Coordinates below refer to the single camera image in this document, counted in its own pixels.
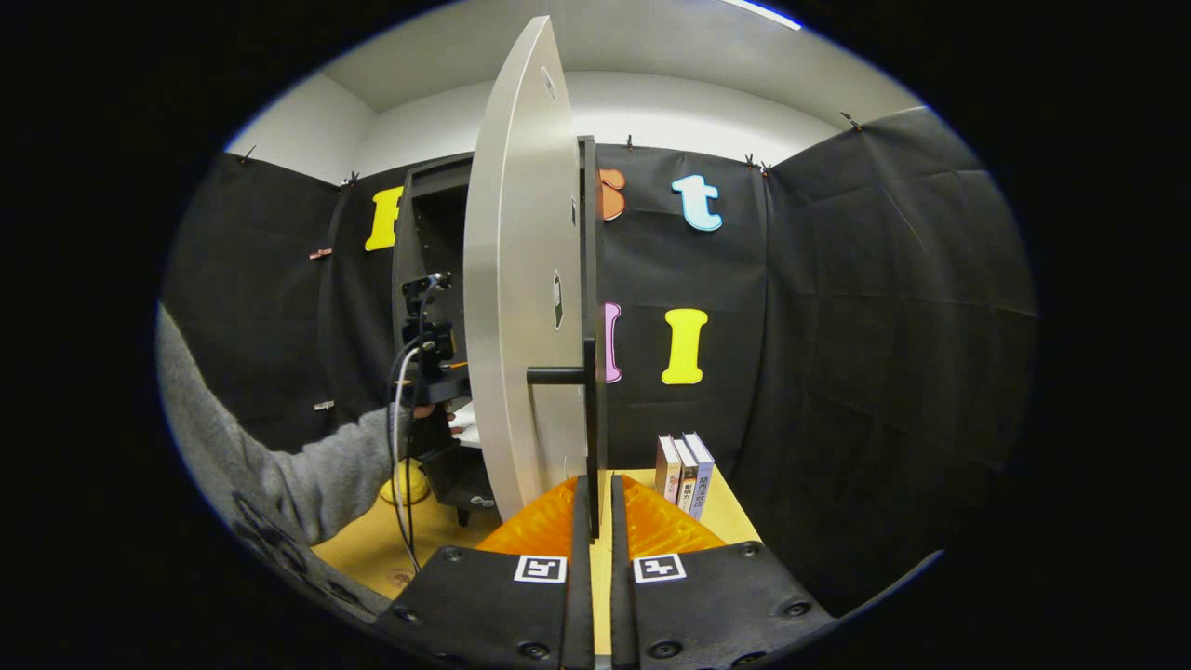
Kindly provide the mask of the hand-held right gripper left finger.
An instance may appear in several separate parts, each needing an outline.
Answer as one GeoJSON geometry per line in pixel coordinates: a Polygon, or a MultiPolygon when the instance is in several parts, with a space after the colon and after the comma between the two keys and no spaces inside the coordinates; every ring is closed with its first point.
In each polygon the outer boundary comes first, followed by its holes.
{"type": "Polygon", "coordinates": [[[523,509],[555,512],[563,553],[445,544],[372,624],[430,669],[592,669],[590,482],[574,476],[523,509]]]}

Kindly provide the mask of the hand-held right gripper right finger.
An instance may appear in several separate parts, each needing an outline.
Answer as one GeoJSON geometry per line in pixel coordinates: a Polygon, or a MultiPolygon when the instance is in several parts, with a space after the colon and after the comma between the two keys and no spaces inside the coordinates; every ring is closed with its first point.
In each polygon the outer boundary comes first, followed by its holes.
{"type": "Polygon", "coordinates": [[[628,491],[609,477],[613,669],[769,669],[837,628],[762,541],[631,556],[628,491]]]}

